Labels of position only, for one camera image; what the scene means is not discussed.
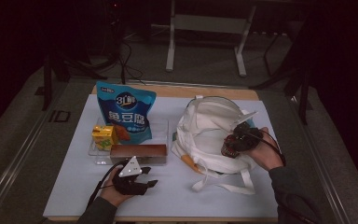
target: white strap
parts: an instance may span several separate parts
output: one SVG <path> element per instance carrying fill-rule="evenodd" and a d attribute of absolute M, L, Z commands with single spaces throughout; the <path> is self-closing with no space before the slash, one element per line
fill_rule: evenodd
<path fill-rule="evenodd" d="M 195 183 L 192 187 L 193 190 L 200 191 L 205 187 L 208 181 L 208 177 L 209 177 L 208 167 L 206 166 L 205 161 L 200 158 L 195 158 L 194 162 L 200 164 L 205 168 L 205 177 L 202 178 L 199 182 Z M 241 176 L 242 176 L 243 183 L 245 185 L 244 188 L 228 185 L 228 184 L 214 184 L 214 185 L 234 193 L 255 194 L 255 188 L 252 179 L 250 177 L 249 171 L 247 170 L 241 171 Z"/>

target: human hand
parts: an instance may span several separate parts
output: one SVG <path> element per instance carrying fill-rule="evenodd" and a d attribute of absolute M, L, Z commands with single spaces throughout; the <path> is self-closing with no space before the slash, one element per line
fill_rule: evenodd
<path fill-rule="evenodd" d="M 118 168 L 112 170 L 109 178 L 103 183 L 103 189 L 100 196 L 110 202 L 115 207 L 118 207 L 121 203 L 131 198 L 133 195 L 123 195 L 115 189 L 113 186 L 113 177 L 115 176 Z"/>
<path fill-rule="evenodd" d="M 264 127 L 261 129 L 261 131 L 263 131 L 261 132 L 263 134 L 263 139 L 268 143 L 272 144 L 273 146 L 277 147 L 275 141 L 267 134 L 269 132 L 269 129 Z M 254 161 L 259 166 L 261 166 L 267 171 L 276 167 L 283 166 L 281 157 L 274 151 L 274 149 L 271 148 L 271 146 L 267 145 L 262 141 L 260 141 L 257 147 L 251 150 L 247 150 L 244 153 L 254 159 Z"/>

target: yellow food package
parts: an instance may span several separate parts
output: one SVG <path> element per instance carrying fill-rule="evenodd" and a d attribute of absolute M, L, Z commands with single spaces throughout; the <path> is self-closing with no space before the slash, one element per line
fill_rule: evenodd
<path fill-rule="evenodd" d="M 118 143 L 115 128 L 113 126 L 95 125 L 92 129 L 92 139 L 100 150 L 110 150 L 112 145 Z"/>

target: clear plastic tray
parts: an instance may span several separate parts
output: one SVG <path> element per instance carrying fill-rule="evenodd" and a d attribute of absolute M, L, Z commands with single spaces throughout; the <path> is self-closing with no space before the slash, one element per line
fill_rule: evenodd
<path fill-rule="evenodd" d="M 152 139 L 145 140 L 141 145 L 165 145 L 168 148 L 168 127 L 167 119 L 149 119 Z M 98 118 L 97 125 L 104 125 L 103 118 Z M 89 144 L 89 155 L 94 157 L 94 161 L 98 165 L 113 165 L 110 156 L 110 150 L 100 150 L 95 146 L 95 142 L 91 139 Z M 148 160 L 147 164 L 161 165 L 165 160 Z"/>

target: white table surface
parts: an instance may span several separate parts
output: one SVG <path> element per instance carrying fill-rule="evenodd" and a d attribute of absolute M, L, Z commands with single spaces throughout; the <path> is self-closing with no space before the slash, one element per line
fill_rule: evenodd
<path fill-rule="evenodd" d="M 176 129 L 190 98 L 158 97 L 149 112 L 149 118 L 169 121 L 169 134 Z M 261 101 L 235 103 L 248 111 L 258 111 L 255 126 L 268 127 L 275 136 L 269 116 Z M 90 132 L 101 116 L 97 95 L 91 94 L 78 122 L 74 137 L 65 156 L 62 168 L 50 194 L 44 217 L 51 220 L 77 219 L 86 209 L 91 193 L 98 181 L 110 168 L 97 165 L 89 155 Z M 276 220 L 277 204 L 271 187 L 269 174 L 256 166 L 250 172 L 255 185 L 255 195 L 231 193 L 217 186 L 207 186 L 195 192 L 191 186 L 203 178 L 195 173 L 171 152 L 169 144 L 167 164 L 152 166 L 148 175 L 140 175 L 138 182 L 157 179 L 158 183 L 143 196 L 135 196 L 124 202 L 117 210 L 117 220 L 254 220 L 269 218 Z M 224 182 L 242 184 L 240 175 L 222 179 L 209 178 L 208 183 Z"/>

